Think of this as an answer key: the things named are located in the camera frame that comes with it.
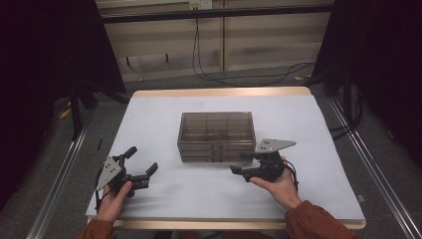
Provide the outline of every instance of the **gray floor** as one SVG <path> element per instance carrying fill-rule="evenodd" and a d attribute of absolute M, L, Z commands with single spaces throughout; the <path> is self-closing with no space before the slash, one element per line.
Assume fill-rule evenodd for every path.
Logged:
<path fill-rule="evenodd" d="M 239 71 L 211 76 L 226 75 L 262 75 L 283 73 L 282 69 L 258 69 Z M 272 86 L 298 86 L 303 81 L 294 80 L 293 76 L 306 76 L 312 72 L 312 66 L 292 74 L 285 80 Z M 279 78 L 245 78 L 228 80 L 230 84 L 257 86 L 272 83 Z M 230 87 L 215 81 L 204 81 L 196 76 L 171 79 L 151 80 L 126 83 L 127 94 L 138 90 L 155 89 L 194 89 Z M 312 87 L 316 101 L 324 114 L 328 127 L 339 126 L 329 99 L 321 86 Z M 82 109 L 83 117 L 92 114 L 91 123 L 84 143 L 76 157 L 66 182 L 63 193 L 55 207 L 43 238 L 74 238 L 86 225 L 85 212 L 88 199 L 94 190 L 94 179 L 105 160 L 124 115 L 126 105 L 119 104 L 103 95 L 96 95 L 99 106 L 92 112 Z M 399 141 L 391 140 L 387 128 L 371 108 L 364 103 L 364 114 L 357 128 L 363 137 L 376 163 L 382 169 L 387 180 L 407 207 L 419 228 L 422 227 L 422 169 L 407 154 Z M 44 150 L 37 164 L 20 190 L 14 193 L 5 208 L 0 212 L 0 237 L 25 238 L 50 191 L 63 159 L 71 146 L 72 119 L 53 119 L 44 139 Z M 347 136 L 335 141 L 348 180 L 356 195 L 367 199 L 360 205 L 366 217 L 367 225 L 356 231 L 363 238 L 405 238 L 402 228 L 387 206 L 374 181 L 367 172 L 358 153 Z M 152 238 L 150 231 L 118 231 L 118 238 Z"/>

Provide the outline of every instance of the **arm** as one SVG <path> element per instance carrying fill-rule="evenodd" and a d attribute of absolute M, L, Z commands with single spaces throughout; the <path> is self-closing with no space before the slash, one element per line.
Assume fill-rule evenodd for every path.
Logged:
<path fill-rule="evenodd" d="M 110 239 L 114 229 L 112 227 L 118 214 L 124 198 L 131 189 L 131 182 L 128 181 L 121 188 L 118 195 L 110 191 L 108 185 L 105 187 L 102 205 L 100 207 L 97 219 L 90 221 L 85 230 L 78 235 L 77 239 Z"/>
<path fill-rule="evenodd" d="M 321 207 L 302 202 L 289 170 L 284 170 L 275 182 L 258 177 L 251 178 L 251 182 L 269 191 L 288 210 L 287 231 L 291 238 L 358 238 Z"/>

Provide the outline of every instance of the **transparent plastic box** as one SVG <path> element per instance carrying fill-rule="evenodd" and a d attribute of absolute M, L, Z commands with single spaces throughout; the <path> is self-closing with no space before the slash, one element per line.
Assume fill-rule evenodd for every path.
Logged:
<path fill-rule="evenodd" d="M 255 150 L 250 112 L 183 113 L 179 148 L 182 161 L 248 161 L 240 152 Z"/>

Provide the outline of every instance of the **hand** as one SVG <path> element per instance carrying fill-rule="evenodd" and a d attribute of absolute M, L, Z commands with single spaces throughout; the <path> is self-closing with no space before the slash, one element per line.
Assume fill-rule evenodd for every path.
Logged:
<path fill-rule="evenodd" d="M 102 205 L 100 206 L 99 214 L 97 215 L 97 219 L 114 222 L 115 219 L 117 219 L 117 216 L 120 214 L 124 198 L 130 192 L 131 186 L 131 181 L 128 181 L 121 188 L 118 195 L 115 195 L 115 192 L 110 191 L 109 186 L 106 185 L 103 191 L 104 196 L 102 199 Z"/>
<path fill-rule="evenodd" d="M 285 157 L 282 156 L 281 160 L 286 164 Z M 285 169 L 282 176 L 274 182 L 269 182 L 259 177 L 252 177 L 251 182 L 269 191 L 274 199 L 287 210 L 296 208 L 302 203 L 296 191 L 292 173 L 288 169 Z"/>

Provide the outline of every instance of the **brown sleeve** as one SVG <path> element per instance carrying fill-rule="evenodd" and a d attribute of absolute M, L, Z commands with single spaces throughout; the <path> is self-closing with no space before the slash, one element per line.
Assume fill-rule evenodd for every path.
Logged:
<path fill-rule="evenodd" d="M 88 223 L 77 239 L 110 239 L 113 232 L 112 222 L 94 219 Z"/>
<path fill-rule="evenodd" d="M 302 202 L 286 213 L 287 230 L 295 238 L 344 238 L 357 239 L 357 235 L 338 222 L 323 208 Z"/>

